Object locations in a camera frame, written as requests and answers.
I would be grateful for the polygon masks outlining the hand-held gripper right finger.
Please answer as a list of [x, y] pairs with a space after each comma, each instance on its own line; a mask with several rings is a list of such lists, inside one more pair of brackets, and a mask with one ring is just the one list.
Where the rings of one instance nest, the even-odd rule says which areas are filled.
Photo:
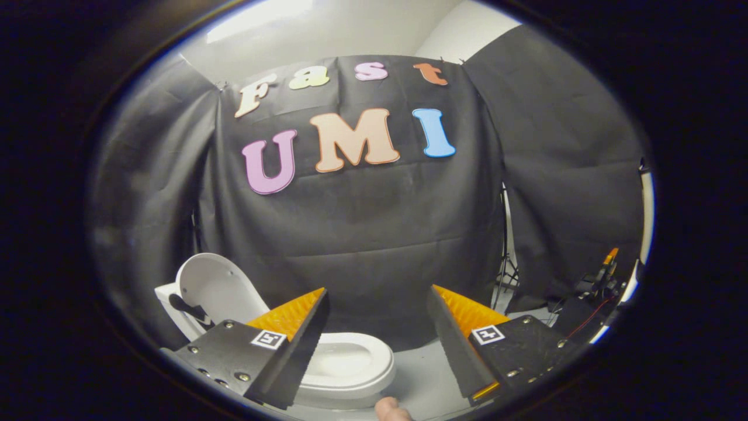
[[576, 342], [531, 315], [508, 318], [439, 285], [427, 293], [427, 310], [472, 406], [529, 394], [579, 352]]

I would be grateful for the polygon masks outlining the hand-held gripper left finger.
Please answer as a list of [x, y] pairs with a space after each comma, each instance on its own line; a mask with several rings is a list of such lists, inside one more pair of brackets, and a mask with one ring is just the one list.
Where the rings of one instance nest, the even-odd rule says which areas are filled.
[[240, 399], [285, 410], [292, 405], [330, 314], [325, 288], [250, 322], [217, 322], [171, 363], [204, 384]]

